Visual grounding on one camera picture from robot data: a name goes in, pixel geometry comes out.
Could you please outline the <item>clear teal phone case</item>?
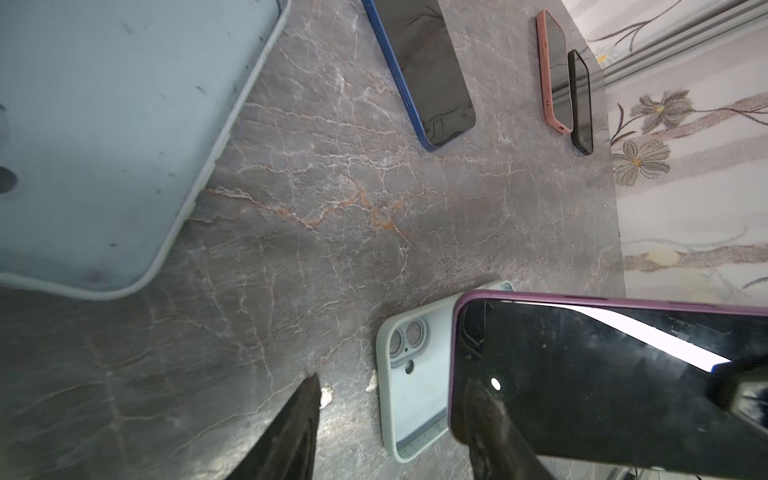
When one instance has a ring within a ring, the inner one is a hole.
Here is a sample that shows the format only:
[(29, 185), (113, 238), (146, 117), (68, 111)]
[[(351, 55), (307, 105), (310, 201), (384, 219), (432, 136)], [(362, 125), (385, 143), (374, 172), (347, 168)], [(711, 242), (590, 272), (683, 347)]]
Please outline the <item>clear teal phone case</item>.
[(1, 283), (82, 300), (163, 265), (287, 1), (5, 1)]

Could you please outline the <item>light blue phone case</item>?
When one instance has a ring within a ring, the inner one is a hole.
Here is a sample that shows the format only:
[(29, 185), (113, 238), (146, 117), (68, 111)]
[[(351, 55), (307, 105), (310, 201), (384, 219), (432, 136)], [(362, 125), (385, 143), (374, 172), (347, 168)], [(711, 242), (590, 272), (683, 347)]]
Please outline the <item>light blue phone case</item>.
[(448, 431), (453, 308), (458, 294), (394, 315), (375, 344), (381, 436), (407, 463)]

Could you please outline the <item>blue-edged smartphone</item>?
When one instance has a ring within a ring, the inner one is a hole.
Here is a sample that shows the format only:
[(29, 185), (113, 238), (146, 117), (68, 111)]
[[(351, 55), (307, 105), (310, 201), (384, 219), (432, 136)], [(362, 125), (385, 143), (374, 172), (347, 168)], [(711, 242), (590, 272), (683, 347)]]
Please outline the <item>blue-edged smartphone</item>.
[(437, 0), (363, 0), (421, 145), (433, 152), (471, 130), (476, 113)]

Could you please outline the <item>purple-edged smartphone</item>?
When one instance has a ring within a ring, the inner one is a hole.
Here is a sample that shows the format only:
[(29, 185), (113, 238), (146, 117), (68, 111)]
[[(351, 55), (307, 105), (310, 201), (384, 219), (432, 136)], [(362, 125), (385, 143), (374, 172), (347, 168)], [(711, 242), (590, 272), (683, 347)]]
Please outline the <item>purple-edged smartphone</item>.
[(545, 14), (554, 117), (568, 131), (573, 128), (566, 38), (556, 19)]

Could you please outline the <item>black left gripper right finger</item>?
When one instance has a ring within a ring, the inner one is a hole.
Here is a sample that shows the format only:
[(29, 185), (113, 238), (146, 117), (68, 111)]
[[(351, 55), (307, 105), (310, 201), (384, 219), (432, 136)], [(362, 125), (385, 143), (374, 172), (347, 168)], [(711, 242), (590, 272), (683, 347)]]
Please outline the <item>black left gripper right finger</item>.
[(504, 404), (481, 382), (468, 381), (463, 402), (474, 479), (553, 479)]

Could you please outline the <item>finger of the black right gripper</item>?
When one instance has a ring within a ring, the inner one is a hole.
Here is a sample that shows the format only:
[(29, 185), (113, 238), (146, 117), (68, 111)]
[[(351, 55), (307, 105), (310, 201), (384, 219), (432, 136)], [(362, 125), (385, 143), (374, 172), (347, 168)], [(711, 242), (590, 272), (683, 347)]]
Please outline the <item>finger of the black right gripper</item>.
[(705, 395), (760, 435), (767, 434), (767, 355), (716, 365)]

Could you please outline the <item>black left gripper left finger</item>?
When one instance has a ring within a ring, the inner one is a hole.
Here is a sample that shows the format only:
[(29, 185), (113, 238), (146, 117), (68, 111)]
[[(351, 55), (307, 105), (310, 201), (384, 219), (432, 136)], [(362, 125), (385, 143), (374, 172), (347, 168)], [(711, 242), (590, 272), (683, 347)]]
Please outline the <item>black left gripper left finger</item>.
[(301, 382), (227, 479), (311, 479), (320, 403), (319, 376), (313, 374)]

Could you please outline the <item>pink phone case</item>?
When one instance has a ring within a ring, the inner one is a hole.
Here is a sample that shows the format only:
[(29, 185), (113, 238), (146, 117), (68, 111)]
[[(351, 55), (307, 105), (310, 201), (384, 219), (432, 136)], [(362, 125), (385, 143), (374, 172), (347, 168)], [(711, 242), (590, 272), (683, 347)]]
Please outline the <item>pink phone case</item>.
[(544, 115), (547, 123), (553, 129), (555, 129), (556, 131), (562, 134), (570, 134), (574, 128), (574, 120), (573, 120), (572, 130), (568, 131), (560, 122), (557, 121), (557, 119), (554, 117), (554, 114), (553, 114), (547, 29), (545, 24), (546, 13), (550, 13), (550, 12), (547, 9), (544, 9), (540, 11), (536, 16), (543, 110), (544, 110)]

